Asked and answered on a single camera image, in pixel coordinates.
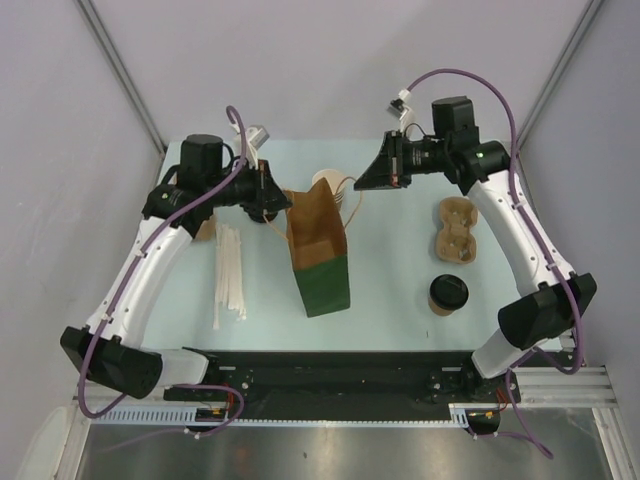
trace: gray wall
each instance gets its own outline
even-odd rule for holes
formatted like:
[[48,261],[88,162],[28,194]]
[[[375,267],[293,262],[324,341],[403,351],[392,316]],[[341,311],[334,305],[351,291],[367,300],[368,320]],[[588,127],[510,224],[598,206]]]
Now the gray wall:
[[0,15],[0,478],[68,404],[58,339],[122,264],[158,160],[74,3]]
[[544,225],[598,294],[587,355],[640,435],[640,2],[608,2],[524,150]]
[[[587,0],[95,0],[160,132],[228,132],[227,103],[272,137],[380,138],[387,102],[424,72],[486,76],[522,121]],[[468,79],[416,90],[473,98],[486,138],[508,138],[502,107]]]

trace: green paper bag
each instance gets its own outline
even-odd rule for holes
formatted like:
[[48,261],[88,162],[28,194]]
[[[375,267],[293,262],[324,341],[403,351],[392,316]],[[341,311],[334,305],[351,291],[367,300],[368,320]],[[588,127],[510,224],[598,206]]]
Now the green paper bag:
[[346,310],[351,306],[347,236],[329,183],[323,178],[307,193],[289,193],[293,207],[287,210],[286,237],[307,317]]

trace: light blue table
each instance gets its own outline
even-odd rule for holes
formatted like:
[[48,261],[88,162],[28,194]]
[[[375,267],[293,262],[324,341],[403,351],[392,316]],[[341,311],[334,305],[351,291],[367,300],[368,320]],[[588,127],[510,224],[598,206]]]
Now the light blue table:
[[[282,188],[307,191],[313,174],[337,168],[358,177],[375,158],[380,140],[278,141],[260,150]],[[179,162],[180,142],[169,146],[161,175]],[[239,207],[216,210],[218,223],[240,230],[247,319],[221,309],[213,329],[215,240],[192,243],[178,260],[153,309],[143,346],[216,350],[436,351],[473,350],[498,327],[498,310],[518,298],[509,264],[480,216],[473,235],[476,260],[445,263],[434,252],[440,200],[459,195],[443,175],[416,176],[402,191],[365,192],[347,230],[351,308],[307,318],[287,244]],[[356,205],[349,189],[343,218]],[[275,220],[286,228],[283,213]],[[469,287],[467,305],[438,317],[427,304],[438,275],[451,273]],[[557,340],[549,350],[559,350]]]

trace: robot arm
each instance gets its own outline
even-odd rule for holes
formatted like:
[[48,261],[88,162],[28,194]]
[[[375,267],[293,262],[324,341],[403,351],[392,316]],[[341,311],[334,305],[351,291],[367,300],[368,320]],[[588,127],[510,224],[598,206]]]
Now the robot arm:
[[[60,339],[69,358],[81,370],[88,346],[99,332],[89,380],[134,398],[144,398],[158,386],[202,381],[208,365],[203,355],[184,349],[152,352],[142,350],[141,345],[151,309],[167,275],[201,224],[211,217],[214,207],[240,205],[250,218],[263,222],[263,216],[273,219],[278,211],[291,206],[274,182],[268,162],[257,160],[256,150],[268,138],[266,130],[257,126],[249,130],[253,132],[250,141],[255,140],[255,162],[242,167],[224,190],[159,233],[158,227],[166,219],[219,185],[230,174],[234,159],[223,167],[221,138],[190,135],[181,145],[180,164],[170,169],[176,172],[176,184],[170,185],[172,175],[167,175],[149,194],[133,248],[104,301],[83,329],[67,327]],[[109,305],[116,297],[119,301],[111,311]]]
[[[402,110],[401,100],[392,107]],[[519,203],[509,195],[510,159],[495,141],[480,143],[473,105],[466,97],[432,104],[435,135],[411,141],[399,131],[385,133],[378,157],[355,183],[356,190],[408,187],[415,174],[441,172],[460,187],[486,218],[513,270],[521,297],[498,312],[500,328],[478,350],[472,362],[479,378],[503,374],[532,347],[573,327],[567,295],[548,268],[545,256],[518,209],[532,219],[553,255],[553,263],[567,280],[584,312],[596,291],[590,274],[576,275],[557,252],[522,192],[516,178]]]

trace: purple cable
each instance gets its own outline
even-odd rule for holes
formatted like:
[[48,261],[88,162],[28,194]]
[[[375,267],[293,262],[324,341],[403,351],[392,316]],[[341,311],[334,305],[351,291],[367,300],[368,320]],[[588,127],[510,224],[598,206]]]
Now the purple cable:
[[[547,261],[547,264],[548,265],[554,265],[555,262],[553,261],[553,255],[549,251],[549,247],[547,246],[546,242],[542,238],[541,233],[538,231],[536,225],[534,224],[534,222],[531,219],[531,217],[529,216],[529,214],[523,208],[519,207],[519,205],[521,205],[521,204],[520,204],[520,200],[518,199],[518,192],[517,192],[517,189],[516,189],[516,163],[520,161],[520,152],[518,151],[518,139],[517,139],[517,134],[516,134],[516,121],[515,121],[515,118],[513,116],[513,111],[511,110],[511,107],[509,106],[509,103],[507,102],[506,98],[504,98],[504,96],[500,93],[500,91],[496,87],[494,87],[491,83],[489,83],[487,80],[485,80],[484,78],[482,78],[482,77],[480,77],[480,76],[478,76],[478,75],[476,75],[474,73],[468,72],[466,70],[459,70],[459,69],[456,69],[456,68],[439,68],[437,70],[432,70],[431,72],[427,72],[424,75],[418,77],[416,80],[414,80],[407,87],[407,90],[408,91],[412,91],[418,84],[420,84],[421,82],[423,82],[427,78],[433,77],[435,75],[439,75],[441,73],[449,73],[449,74],[453,74],[453,75],[461,75],[463,77],[467,77],[467,78],[471,78],[473,80],[476,80],[477,82],[481,83],[482,85],[487,87],[489,90],[491,90],[495,94],[495,96],[498,97],[498,100],[500,100],[500,103],[504,107],[504,110],[505,110],[505,112],[507,114],[507,118],[509,119],[509,130],[510,130],[510,134],[511,134],[511,162],[509,164],[509,194],[511,195],[511,200],[513,201],[513,204],[516,205],[516,209],[520,213],[520,216],[522,217],[522,220],[527,225],[527,228],[529,229],[529,231],[533,235],[533,238],[535,238],[536,243],[538,244],[538,246],[542,250],[542,253],[544,254],[545,260]],[[571,312],[573,314],[573,318],[574,318],[574,321],[575,321],[574,336],[575,336],[576,351],[577,351],[576,355],[575,355],[576,358],[575,358],[575,360],[573,362],[573,366],[570,369],[567,370],[562,365],[560,365],[558,362],[556,362],[556,360],[553,357],[551,357],[551,355],[549,355],[547,352],[545,352],[541,348],[534,347],[533,350],[530,350],[529,352],[527,352],[527,354],[525,354],[522,358],[520,358],[520,360],[518,360],[513,365],[511,365],[511,367],[509,369],[507,369],[507,373],[505,375],[505,383],[506,383],[506,388],[505,389],[507,391],[507,394],[509,395],[509,400],[511,401],[511,404],[513,405],[513,412],[515,413],[516,417],[520,421],[520,424],[522,425],[522,428],[525,430],[525,432],[527,432],[528,436],[527,435],[523,435],[521,433],[515,433],[515,432],[498,433],[497,436],[525,439],[525,440],[533,443],[545,457],[547,457],[549,459],[553,459],[553,453],[551,452],[551,450],[549,450],[547,447],[545,447],[542,444],[542,442],[540,442],[540,440],[538,440],[538,438],[529,430],[529,426],[528,426],[527,422],[525,421],[524,417],[522,416],[522,412],[520,412],[520,409],[518,408],[518,406],[517,406],[517,404],[516,404],[516,402],[515,402],[515,400],[513,398],[513,393],[511,392],[511,388],[510,388],[510,386],[511,386],[512,369],[522,365],[525,361],[527,361],[535,353],[541,354],[545,358],[545,360],[547,360],[557,370],[559,370],[560,372],[562,372],[562,373],[564,373],[566,375],[572,375],[572,374],[576,373],[578,370],[580,370],[580,367],[582,367],[582,362],[584,361],[584,342],[582,340],[582,317],[580,315],[580,309],[578,308],[578,303],[576,301],[576,298],[575,298],[573,292],[571,291],[571,287],[569,287],[569,284],[567,283],[567,281],[562,276],[562,273],[560,272],[560,269],[558,269],[558,267],[556,267],[556,266],[552,266],[550,268],[551,268],[551,271],[553,272],[554,276],[556,277],[556,279],[558,280],[558,282],[562,286],[562,289],[564,290],[565,294],[567,295],[567,298],[569,299],[569,304],[571,305]]]
[[[169,216],[169,218],[167,218],[164,222],[162,222],[158,226],[158,228],[156,228],[153,231],[153,233],[149,235],[149,238],[142,244],[142,247],[140,247],[140,251],[142,252],[143,255],[137,256],[133,259],[126,273],[122,277],[122,281],[120,282],[120,285],[118,285],[118,288],[116,289],[116,292],[114,293],[113,298],[111,299],[111,303],[109,303],[109,305],[107,306],[105,314],[108,317],[110,317],[115,311],[116,306],[118,305],[118,302],[120,301],[120,298],[122,297],[122,294],[124,293],[125,288],[129,284],[131,277],[136,271],[136,267],[140,263],[140,260],[142,260],[142,258],[144,257],[144,254],[147,252],[147,250],[149,249],[151,244],[153,244],[156,238],[158,238],[160,233],[169,225],[171,225],[175,220],[180,218],[182,215],[189,212],[190,210],[193,210],[195,207],[202,204],[203,202],[206,202],[211,197],[213,197],[218,192],[220,192],[223,188],[225,188],[227,185],[229,185],[229,183],[231,183],[231,181],[240,173],[240,170],[242,169],[242,167],[244,167],[245,163],[247,162],[247,136],[244,130],[244,123],[242,122],[242,118],[240,117],[240,113],[238,113],[238,110],[236,110],[236,108],[231,105],[227,106],[226,112],[227,112],[227,118],[229,118],[229,121],[237,124],[240,130],[240,160],[238,164],[231,171],[231,173],[229,173],[229,175],[227,175],[213,189],[211,189],[201,197],[198,197],[188,205],[185,205],[180,210],[175,212],[173,215]],[[89,364],[91,363],[93,352],[95,351],[96,345],[98,344],[98,339],[100,338],[100,335],[102,335],[102,332],[107,327],[108,323],[109,323],[108,320],[102,320],[98,325],[98,328],[96,328],[96,331],[93,333],[93,338],[91,339],[91,341],[89,342],[89,346],[87,347],[87,352],[84,355],[82,366],[80,367],[80,380],[78,382],[78,406],[80,407],[80,411],[82,412],[82,414],[87,418],[100,418],[102,415],[105,415],[106,413],[110,412],[116,405],[118,405],[118,403],[122,401],[122,399],[126,397],[125,394],[120,395],[113,402],[111,402],[109,405],[107,405],[102,410],[99,410],[98,412],[92,412],[91,410],[89,410],[89,408],[87,407],[86,399],[85,399],[85,384],[87,380],[87,374],[89,372]]]
[[[194,388],[194,389],[199,389],[199,390],[218,390],[218,391],[222,391],[222,392],[228,392],[228,393],[232,393],[233,395],[235,395],[238,398],[238,400],[240,401],[240,403],[238,405],[238,409],[237,409],[236,413],[233,414],[233,416],[231,416],[230,418],[228,418],[227,420],[222,422],[220,425],[218,425],[216,427],[213,427],[213,430],[210,430],[208,432],[202,432],[202,433],[197,433],[196,432],[194,434],[194,437],[196,435],[199,435],[198,438],[210,437],[211,435],[215,435],[216,433],[220,433],[222,430],[226,429],[229,425],[231,425],[233,422],[235,422],[238,419],[238,417],[240,417],[240,415],[242,415],[242,412],[244,410],[244,397],[235,388],[225,387],[223,385],[175,385],[175,387],[176,388]],[[101,453],[112,452],[114,450],[118,450],[118,449],[123,448],[123,447],[128,447],[130,445],[135,445],[136,443],[142,442],[144,440],[148,440],[148,439],[153,438],[153,437],[158,437],[158,436],[164,435],[166,433],[188,433],[188,431],[185,432],[184,428],[179,428],[179,427],[163,428],[162,430],[156,430],[154,432],[146,433],[144,435],[140,435],[139,437],[132,438],[131,440],[126,440],[126,441],[124,441],[122,443],[118,443],[116,445],[112,445],[110,447],[104,448],[104,449],[100,450],[100,452]]]

